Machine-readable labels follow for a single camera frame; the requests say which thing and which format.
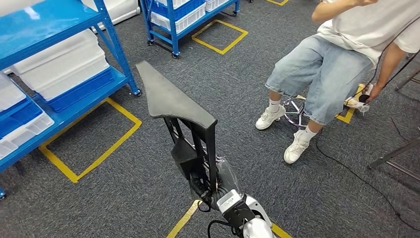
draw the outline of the blue shelf frame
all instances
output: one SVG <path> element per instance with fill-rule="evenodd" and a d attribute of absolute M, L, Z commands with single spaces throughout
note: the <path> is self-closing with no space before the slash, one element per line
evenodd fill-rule
<path fill-rule="evenodd" d="M 134 95 L 141 95 L 103 0 L 94 2 L 98 11 L 85 6 L 81 0 L 45 0 L 0 17 L 0 68 L 7 68 L 93 26 L 123 71 L 111 67 L 114 82 L 59 113 L 34 96 L 33 100 L 54 120 L 54 124 L 1 159 L 0 173 L 124 85 L 128 84 Z M 99 29 L 100 22 L 104 24 L 108 38 Z M 0 198 L 4 196 L 0 187 Z"/>
<path fill-rule="evenodd" d="M 180 38 L 182 38 L 183 36 L 185 36 L 186 34 L 190 33 L 191 31 L 193 31 L 194 29 L 196 29 L 198 26 L 202 25 L 203 23 L 205 23 L 206 21 L 208 21 L 210 18 L 214 17 L 216 14 L 219 14 L 221 11 L 223 11 L 225 8 L 227 8 L 228 6 L 235 4 L 235 9 L 233 11 L 234 16 L 237 15 L 237 13 L 239 12 L 239 1 L 240 0 L 228 0 L 227 2 L 225 2 L 224 4 L 220 5 L 219 7 L 217 7 L 216 9 L 214 9 L 211 12 L 206 12 L 206 14 L 200 18 L 198 21 L 194 22 L 192 25 L 190 25 L 189 27 L 187 27 L 186 29 L 184 29 L 182 32 L 180 33 L 176 33 L 176 28 L 175 28 L 175 19 L 174 19 L 174 12 L 173 12 L 173 2 L 172 0 L 167 0 L 167 7 L 168 7 L 168 19 L 170 22 L 170 29 L 168 30 L 164 27 L 158 26 L 156 24 L 153 24 L 151 21 L 151 7 L 152 4 L 154 3 L 154 0 L 152 0 L 149 4 L 146 2 L 146 0 L 140 0 L 140 5 L 141 5 L 141 9 L 143 11 L 143 18 L 144 18 L 144 22 L 146 24 L 146 30 L 148 33 L 148 44 L 149 43 L 153 43 L 155 41 L 155 37 L 158 37 L 159 39 L 163 40 L 164 42 L 172 45 L 172 55 L 174 56 L 174 58 L 176 58 L 178 55 L 181 54 L 181 52 L 179 51 L 179 47 L 178 47 L 178 41 Z M 162 31 L 170 34 L 171 38 L 167 38 L 161 34 L 159 34 L 158 32 L 153 30 L 153 27 L 157 27 L 159 29 L 161 29 Z"/>

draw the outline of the hand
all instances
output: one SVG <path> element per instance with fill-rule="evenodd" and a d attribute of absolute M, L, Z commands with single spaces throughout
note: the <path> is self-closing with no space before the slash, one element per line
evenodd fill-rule
<path fill-rule="evenodd" d="M 376 2 L 378 2 L 378 0 L 353 0 L 354 6 L 366 6 Z"/>
<path fill-rule="evenodd" d="M 373 99 L 379 96 L 380 92 L 382 91 L 383 87 L 379 86 L 378 84 L 374 84 L 372 91 L 370 92 L 369 98 L 366 100 L 366 103 L 370 103 Z"/>

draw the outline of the chrome stool base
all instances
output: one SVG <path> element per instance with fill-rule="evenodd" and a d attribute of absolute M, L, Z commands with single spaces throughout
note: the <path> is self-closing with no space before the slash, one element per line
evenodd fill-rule
<path fill-rule="evenodd" d="M 283 102 L 283 107 L 286 109 L 284 117 L 299 129 L 305 129 L 308 126 L 309 116 L 304 112 L 305 100 L 298 96 Z"/>

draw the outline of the cord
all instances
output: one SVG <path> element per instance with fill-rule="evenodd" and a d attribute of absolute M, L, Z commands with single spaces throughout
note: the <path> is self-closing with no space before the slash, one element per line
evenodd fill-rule
<path fill-rule="evenodd" d="M 413 23 L 415 23 L 417 20 L 419 20 L 420 19 L 420 16 L 419 17 L 417 17 L 414 21 L 412 21 L 412 22 L 410 22 L 406 27 L 404 27 L 404 29 L 400 32 L 400 33 L 398 33 L 398 35 L 396 35 L 395 37 L 394 37 L 394 39 L 390 42 L 390 43 L 388 43 L 388 45 L 384 48 L 384 50 L 382 51 L 382 53 L 380 54 L 380 56 L 379 56 L 379 58 L 378 58 L 378 65 L 376 66 L 376 69 L 375 69 L 375 73 L 373 74 L 373 77 L 369 80 L 369 82 L 359 91 L 359 92 L 357 92 L 357 93 L 355 93 L 354 95 L 353 95 L 353 97 L 355 97 L 356 95 L 358 95 L 359 93 L 361 93 L 361 92 L 363 92 L 363 90 L 370 84 L 370 83 L 372 83 L 372 81 L 375 79 L 375 77 L 376 77 L 376 74 L 377 74 L 377 72 L 378 72 L 378 68 L 379 68 L 379 62 L 380 62 L 380 60 L 381 60 L 381 58 L 382 58 L 382 55 L 383 55 L 383 53 L 386 51 L 386 49 L 392 44 L 392 42 L 394 42 L 407 28 L 409 28 L 409 26 L 411 26 Z M 410 60 L 408 61 L 408 62 L 406 62 L 405 64 L 404 64 L 404 66 L 388 81 L 388 82 L 386 82 L 386 84 L 385 84 L 385 86 L 389 83 L 389 82 L 391 82 L 391 80 L 392 79 L 394 79 L 395 78 L 395 76 L 397 76 L 398 75 L 398 73 L 399 72 L 401 72 L 416 56 L 417 56 L 417 54 L 418 54 L 419 52 L 417 52 L 414 56 L 412 56 L 411 58 L 410 58 Z"/>
<path fill-rule="evenodd" d="M 198 204 L 197 204 L 198 210 L 199 210 L 200 212 L 210 212 L 210 211 L 211 211 L 211 208 L 210 208 L 210 206 L 208 206 L 207 204 L 206 204 L 206 205 L 209 207 L 207 210 L 203 210 L 203 209 L 201 209 L 201 206 L 200 206 L 200 205 L 201 205 L 202 203 L 203 203 L 203 201 L 201 201 L 201 200 L 198 202 Z"/>
<path fill-rule="evenodd" d="M 366 181 L 366 180 L 364 180 L 363 178 L 361 178 L 359 175 L 357 175 L 355 172 L 353 172 L 349 167 L 347 167 L 345 164 L 343 164 L 343 163 L 341 163 L 340 161 L 338 161 L 338 160 L 336 160 L 335 158 L 333 158 L 333 157 L 331 157 L 331 156 L 328 156 L 328 155 L 326 155 L 320 148 L 319 148 L 319 146 L 318 146 L 318 138 L 316 139 L 316 141 L 315 141 L 315 146 L 316 146 L 316 148 L 318 149 L 318 151 L 320 151 L 320 153 L 323 155 L 323 156 L 325 156 L 325 157 L 327 157 L 327 158 L 329 158 L 329 159 L 331 159 L 331 160 L 333 160 L 333 161 L 335 161 L 336 163 L 338 163 L 339 165 L 341 165 L 341 166 L 343 166 L 343 167 L 345 167 L 350 173 L 352 173 L 355 177 L 357 177 L 358 179 L 360 179 L 361 181 L 363 181 L 364 183 L 366 183 L 367 185 L 369 185 L 371 188 L 373 188 L 376 192 L 378 192 L 379 194 L 381 194 L 382 195 L 382 197 L 383 198 L 385 198 L 385 200 L 388 202 L 388 204 L 389 204 L 389 206 L 392 208 L 392 210 L 394 211 L 394 214 L 397 216 L 397 218 L 398 219 L 400 219 L 400 221 L 401 222 L 403 222 L 404 224 L 406 224 L 408 227 L 410 227 L 411 229 L 413 229 L 413 230 L 415 230 L 415 231 L 418 231 L 418 232 L 420 232 L 420 229 L 418 229 L 418 228 L 416 228 L 416 227 L 414 227 L 414 226 L 412 226 L 412 225 L 410 225 L 408 222 L 406 222 L 406 221 L 404 221 L 402 218 L 401 218 L 401 214 L 397 211 L 397 209 L 395 209 L 395 207 L 392 205 L 392 203 L 389 201 L 389 199 L 385 196 L 385 194 L 383 194 L 381 191 L 379 191 L 376 187 L 374 187 L 372 184 L 370 184 L 368 181 Z"/>
<path fill-rule="evenodd" d="M 403 138 L 405 141 L 408 141 L 407 138 L 403 137 L 403 135 L 401 134 L 400 130 L 398 129 L 397 125 L 394 122 L 394 119 L 391 118 L 392 123 L 394 124 L 395 129 L 397 130 L 398 134 L 400 135 L 401 138 Z"/>
<path fill-rule="evenodd" d="M 218 223 L 218 224 L 222 224 L 222 225 L 225 225 L 225 226 L 227 226 L 227 227 L 230 227 L 230 228 L 231 228 L 231 231 L 232 231 L 232 234 L 233 234 L 234 236 L 238 236 L 238 237 L 241 237 L 241 238 L 243 237 L 241 230 L 240 230 L 240 229 L 238 229 L 238 228 L 235 228 L 232 224 L 227 223 L 227 222 L 223 222 L 223 221 L 219 221 L 219 220 L 213 220 L 213 221 L 211 221 L 211 222 L 209 223 L 209 225 L 207 226 L 207 236 L 208 236 L 209 238 L 211 238 L 211 235 L 210 235 L 210 228 L 211 228 L 211 226 L 212 226 L 214 223 Z"/>

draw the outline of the light blue denim shorts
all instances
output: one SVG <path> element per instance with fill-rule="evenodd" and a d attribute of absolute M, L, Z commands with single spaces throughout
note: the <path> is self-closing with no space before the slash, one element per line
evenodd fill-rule
<path fill-rule="evenodd" d="M 313 35 L 275 64 L 265 86 L 291 97 L 309 87 L 305 113 L 326 125 L 343 110 L 343 102 L 355 94 L 372 67 L 365 55 Z"/>

